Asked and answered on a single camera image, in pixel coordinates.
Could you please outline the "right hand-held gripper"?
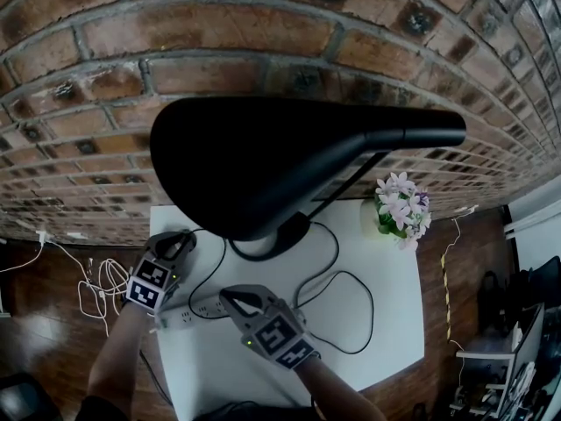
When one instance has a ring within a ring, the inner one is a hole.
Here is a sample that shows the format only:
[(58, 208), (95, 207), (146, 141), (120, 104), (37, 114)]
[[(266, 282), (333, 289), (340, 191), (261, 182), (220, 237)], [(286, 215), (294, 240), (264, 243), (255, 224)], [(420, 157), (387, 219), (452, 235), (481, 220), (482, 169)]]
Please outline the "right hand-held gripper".
[(269, 288), (238, 284), (220, 290), (219, 300), (235, 326), (241, 343), (265, 360), (295, 370), (316, 355), (316, 348), (298, 317)]

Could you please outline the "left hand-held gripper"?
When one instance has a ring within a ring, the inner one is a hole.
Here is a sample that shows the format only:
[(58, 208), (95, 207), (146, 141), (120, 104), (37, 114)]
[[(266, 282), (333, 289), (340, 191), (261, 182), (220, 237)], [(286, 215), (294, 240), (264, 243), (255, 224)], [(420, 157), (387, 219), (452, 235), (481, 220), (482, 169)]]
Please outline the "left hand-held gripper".
[(196, 247), (196, 236), (187, 231), (151, 236), (127, 284), (126, 301), (156, 315), (179, 284), (182, 268)]

